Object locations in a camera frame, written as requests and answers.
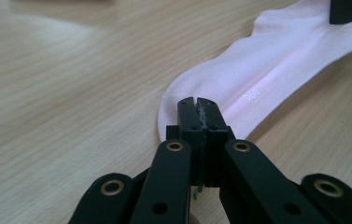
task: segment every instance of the fabric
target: fabric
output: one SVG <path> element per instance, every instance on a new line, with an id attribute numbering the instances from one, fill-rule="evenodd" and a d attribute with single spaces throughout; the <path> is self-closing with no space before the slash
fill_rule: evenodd
<path id="1" fill-rule="evenodd" d="M 329 24 L 330 0 L 263 11 L 250 37 L 197 65 L 168 88 L 159 108 L 161 140 L 178 101 L 216 102 L 236 138 L 246 138 L 277 106 L 329 63 L 352 51 L 352 22 Z"/>

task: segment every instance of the table surface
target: table surface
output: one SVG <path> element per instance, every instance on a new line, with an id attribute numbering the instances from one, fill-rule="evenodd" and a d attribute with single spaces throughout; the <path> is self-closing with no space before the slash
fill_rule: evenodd
<path id="1" fill-rule="evenodd" d="M 96 178 L 148 168 L 167 86 L 293 2 L 0 0 L 0 223 L 66 223 Z M 352 53 L 248 140 L 297 183 L 323 173 L 352 187 Z M 191 212 L 228 222 L 217 189 Z"/>

